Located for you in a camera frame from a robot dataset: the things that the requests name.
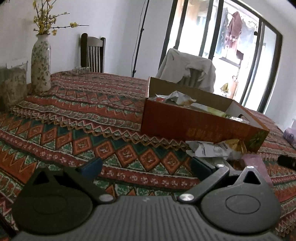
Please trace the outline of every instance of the vase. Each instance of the vase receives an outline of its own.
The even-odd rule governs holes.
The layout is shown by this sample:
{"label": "vase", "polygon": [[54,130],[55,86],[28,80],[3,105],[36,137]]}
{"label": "vase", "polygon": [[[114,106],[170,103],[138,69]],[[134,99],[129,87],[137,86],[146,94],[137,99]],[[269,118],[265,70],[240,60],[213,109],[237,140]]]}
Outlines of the vase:
{"label": "vase", "polygon": [[48,34],[37,35],[31,58],[31,83],[34,93],[50,90],[50,57],[51,48]]}

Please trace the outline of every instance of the wooden chair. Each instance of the wooden chair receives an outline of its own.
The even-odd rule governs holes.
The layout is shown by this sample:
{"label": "wooden chair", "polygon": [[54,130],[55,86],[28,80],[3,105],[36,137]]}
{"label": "wooden chair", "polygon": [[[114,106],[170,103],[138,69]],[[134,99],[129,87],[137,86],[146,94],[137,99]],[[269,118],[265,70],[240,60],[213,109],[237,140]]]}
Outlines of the wooden chair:
{"label": "wooden chair", "polygon": [[105,38],[88,37],[86,33],[81,35],[81,67],[90,67],[91,72],[104,73],[105,62]]}

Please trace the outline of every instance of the patterned tablecloth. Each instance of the patterned tablecloth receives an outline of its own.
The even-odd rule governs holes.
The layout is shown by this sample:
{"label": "patterned tablecloth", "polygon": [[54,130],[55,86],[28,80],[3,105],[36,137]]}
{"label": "patterned tablecloth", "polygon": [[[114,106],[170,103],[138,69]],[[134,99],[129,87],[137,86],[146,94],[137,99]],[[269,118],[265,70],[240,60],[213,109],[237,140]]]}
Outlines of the patterned tablecloth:
{"label": "patterned tablecloth", "polygon": [[[184,142],[140,134],[146,86],[130,77],[60,72],[49,92],[0,113],[0,212],[12,227],[11,205],[38,167],[76,167],[100,156],[104,166],[94,184],[114,196],[177,196],[199,183]],[[273,121],[253,113],[271,130],[259,154],[282,206],[275,233],[284,237],[295,225],[296,172],[276,160],[296,157],[296,150]]]}

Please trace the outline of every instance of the cardboard box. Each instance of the cardboard box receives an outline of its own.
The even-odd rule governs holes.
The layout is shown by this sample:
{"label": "cardboard box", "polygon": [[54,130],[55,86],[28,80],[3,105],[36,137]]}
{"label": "cardboard box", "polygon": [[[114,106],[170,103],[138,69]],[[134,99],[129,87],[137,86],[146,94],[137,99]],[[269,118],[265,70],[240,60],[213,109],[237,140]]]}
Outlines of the cardboard box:
{"label": "cardboard box", "polygon": [[174,91],[189,95],[196,99],[197,103],[218,109],[231,116],[244,115],[250,124],[146,99],[141,133],[167,139],[214,143],[228,139],[240,139],[252,152],[259,150],[269,134],[269,129],[263,123],[232,99],[152,77],[149,80],[147,96],[169,95]]}

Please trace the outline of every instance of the flower branch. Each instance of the flower branch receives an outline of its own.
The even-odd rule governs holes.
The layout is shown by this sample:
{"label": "flower branch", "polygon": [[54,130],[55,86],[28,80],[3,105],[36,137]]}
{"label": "flower branch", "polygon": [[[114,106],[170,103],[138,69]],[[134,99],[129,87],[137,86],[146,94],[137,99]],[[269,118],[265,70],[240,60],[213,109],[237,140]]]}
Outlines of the flower branch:
{"label": "flower branch", "polygon": [[53,35],[57,34],[57,29],[59,28],[76,28],[79,26],[88,26],[88,25],[81,25],[77,24],[76,22],[70,23],[70,26],[65,27],[54,27],[53,24],[56,23],[57,17],[61,15],[68,15],[69,13],[64,12],[58,15],[51,15],[49,14],[50,11],[53,8],[53,4],[57,1],[54,0],[52,4],[50,4],[51,0],[41,0],[41,8],[39,8],[39,4],[37,5],[36,0],[33,2],[33,7],[36,10],[37,16],[34,17],[34,23],[37,25],[37,29],[33,29],[34,31],[37,31],[39,35],[43,34],[50,34],[50,29],[53,29],[52,33]]}

